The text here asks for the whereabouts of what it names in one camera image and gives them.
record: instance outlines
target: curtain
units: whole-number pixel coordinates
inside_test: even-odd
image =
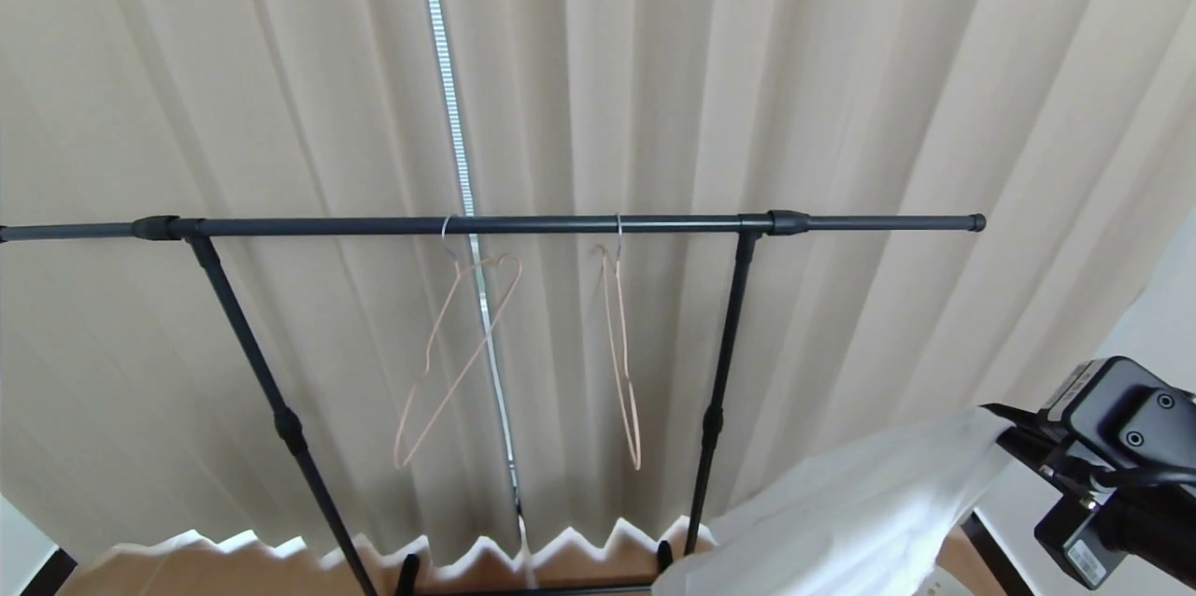
[[[706,515],[871,431],[1042,400],[1196,203],[1194,0],[441,1],[478,214],[988,215],[761,241]],[[0,95],[4,224],[462,212],[427,0],[2,0]],[[486,361],[391,464],[440,241],[216,243],[350,531],[514,553]],[[733,237],[622,239],[639,472],[599,280],[620,241],[481,243],[524,267],[496,353],[531,548],[659,535],[692,493]],[[184,244],[0,261],[0,488],[55,541],[330,546]],[[466,293],[415,426],[481,335]]]

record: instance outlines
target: brown floor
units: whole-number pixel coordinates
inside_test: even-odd
[[[670,537],[675,548],[681,537]],[[383,560],[377,553],[362,553],[366,568],[380,596],[393,594],[398,580],[397,558]],[[1005,596],[993,573],[962,531],[952,533],[939,554],[939,565],[956,576],[975,596]],[[651,579],[654,553],[628,536],[617,536],[602,562],[586,549],[567,545],[544,565],[533,570],[539,586],[603,584]],[[512,571],[506,559],[482,553],[464,574],[445,577],[435,568],[420,571],[420,594],[469,592],[526,588],[521,572]],[[358,595],[360,590],[348,567],[338,562],[323,568],[311,552],[277,558],[261,543],[225,553],[205,540],[188,542],[154,555],[128,549],[106,561],[75,571],[61,596],[221,596],[292,594],[297,596]]]

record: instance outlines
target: curtain gap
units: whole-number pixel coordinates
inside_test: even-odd
[[[437,45],[437,60],[440,65],[440,83],[445,92],[445,111],[448,115],[448,133],[452,136],[453,158],[457,163],[457,182],[460,186],[462,208],[466,217],[474,217],[474,190],[470,187],[469,159],[465,152],[465,136],[462,132],[460,114],[457,109],[457,87],[453,84],[452,56],[448,54],[448,38],[445,34],[444,12],[440,10],[440,0],[428,0],[428,17],[432,20],[432,35]],[[469,235],[469,249],[475,263],[482,259],[481,245],[477,235]],[[486,275],[481,268],[474,270],[474,280],[477,284],[477,308],[482,320],[482,327],[489,330],[490,303],[486,290]],[[514,448],[511,442],[511,422],[507,418],[507,401],[502,393],[502,375],[499,370],[499,358],[494,351],[494,336],[486,342],[486,354],[490,363],[492,388],[494,400],[499,407],[499,420],[502,424],[502,439],[507,449],[507,469],[511,475],[511,493],[514,503],[515,516],[523,534],[523,509],[519,501],[519,478],[515,474]]]

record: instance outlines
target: garment rack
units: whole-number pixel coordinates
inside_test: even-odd
[[[706,486],[710,478],[714,448],[722,430],[722,397],[731,372],[739,314],[743,310],[756,242],[763,236],[793,236],[813,231],[899,231],[899,230],[962,230],[978,232],[984,229],[984,217],[972,215],[810,215],[794,211],[744,213],[737,215],[525,215],[525,217],[452,217],[445,218],[249,218],[205,219],[154,215],[132,223],[87,223],[74,225],[0,226],[0,243],[35,239],[139,238],[146,241],[183,241],[195,253],[212,288],[220,302],[228,324],[249,360],[262,393],[274,414],[274,430],[286,443],[316,498],[325,523],[344,553],[353,576],[366,596],[378,591],[366,572],[361,557],[336,511],[324,478],[307,449],[299,416],[287,406],[279,390],[266,357],[257,345],[252,328],[242,311],[237,296],[220,264],[220,255],[212,243],[214,237],[254,236],[413,236],[413,235],[550,235],[550,233],[734,233],[734,272],[722,324],[722,340],[714,371],[710,403],[702,418],[701,456],[694,482],[694,499],[685,533],[684,553],[691,554],[697,545],[697,531],[706,501]],[[666,541],[657,547],[658,570],[672,562],[672,549]],[[396,596],[415,596],[419,557],[410,554],[399,571]],[[652,583],[620,583],[598,586],[562,586],[506,591],[470,592],[469,596],[557,596],[647,591]]]

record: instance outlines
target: white garment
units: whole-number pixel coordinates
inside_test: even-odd
[[[795,464],[710,522],[718,547],[665,571],[655,596],[909,596],[1009,456],[983,409],[880,432]]]

